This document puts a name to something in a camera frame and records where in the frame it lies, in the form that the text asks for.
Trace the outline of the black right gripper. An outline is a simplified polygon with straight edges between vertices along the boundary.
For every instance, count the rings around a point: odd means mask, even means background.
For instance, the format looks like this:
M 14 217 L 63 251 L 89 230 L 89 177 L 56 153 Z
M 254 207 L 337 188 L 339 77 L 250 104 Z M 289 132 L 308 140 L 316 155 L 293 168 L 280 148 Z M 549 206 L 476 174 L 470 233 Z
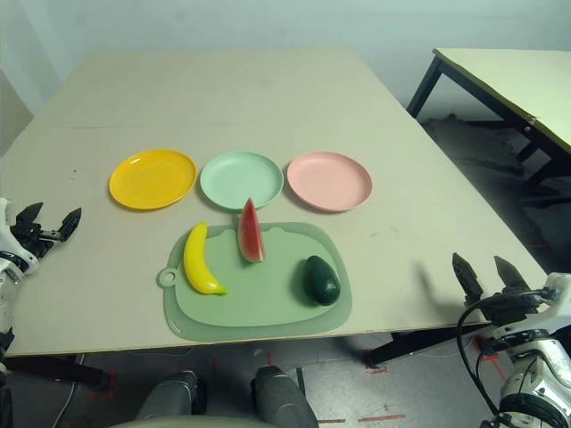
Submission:
M 484 319 L 492 324 L 511 324 L 523 321 L 527 315 L 537 314 L 543 291 L 530 291 L 518 270 L 505 259 L 495 256 L 494 262 L 504 283 L 502 291 L 507 293 L 496 293 L 481 299 L 483 289 L 475 271 L 457 252 L 452 254 L 452 268 L 465 293 L 465 305 L 469 306 L 464 312 L 464 319 L 479 310 Z

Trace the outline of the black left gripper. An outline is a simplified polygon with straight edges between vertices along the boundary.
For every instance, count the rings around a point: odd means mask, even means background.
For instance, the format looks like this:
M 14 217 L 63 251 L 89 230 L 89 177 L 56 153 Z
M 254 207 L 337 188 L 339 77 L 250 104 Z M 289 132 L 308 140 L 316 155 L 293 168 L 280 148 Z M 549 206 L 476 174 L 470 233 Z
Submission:
M 37 216 L 44 203 L 36 202 L 16 216 L 16 225 L 11 232 L 20 245 L 38 259 L 42 259 L 54 246 L 54 242 L 66 242 L 74 233 L 81 220 L 81 208 L 70 212 L 62 221 L 58 231 L 43 230 L 37 222 Z

